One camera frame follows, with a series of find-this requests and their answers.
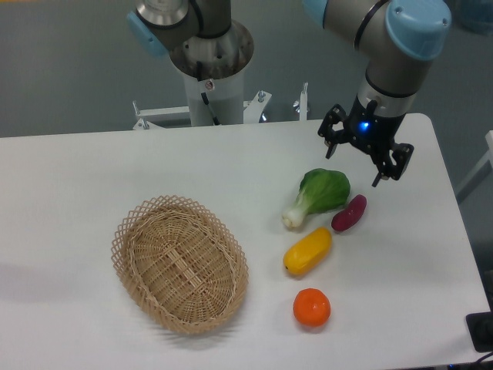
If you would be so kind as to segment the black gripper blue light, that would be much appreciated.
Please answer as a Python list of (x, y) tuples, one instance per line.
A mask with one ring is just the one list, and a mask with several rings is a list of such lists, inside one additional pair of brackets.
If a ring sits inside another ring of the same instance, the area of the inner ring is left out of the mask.
[[(329, 160), (339, 144), (347, 142), (369, 155), (377, 167), (372, 187), (381, 180), (399, 180), (404, 174), (414, 152), (410, 143), (395, 143), (394, 137), (404, 115), (384, 117), (377, 115), (377, 103), (371, 100), (366, 106), (356, 97), (347, 117), (339, 104), (325, 115), (317, 134), (327, 147), (325, 157)], [(343, 123), (343, 128), (334, 126)]]

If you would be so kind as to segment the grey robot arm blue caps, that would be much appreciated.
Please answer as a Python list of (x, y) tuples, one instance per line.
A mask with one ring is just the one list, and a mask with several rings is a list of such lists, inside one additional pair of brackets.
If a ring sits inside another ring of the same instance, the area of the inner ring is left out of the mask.
[[(305, 1), (322, 28), (347, 40), (369, 63), (349, 112), (334, 106), (319, 135), (328, 153), (343, 143), (366, 153), (377, 180), (398, 180), (414, 148), (395, 135), (441, 53), (451, 26), (443, 1)], [(243, 74), (253, 38), (228, 1), (138, 1), (126, 20), (146, 51), (169, 56), (182, 74), (194, 126), (245, 123)]]

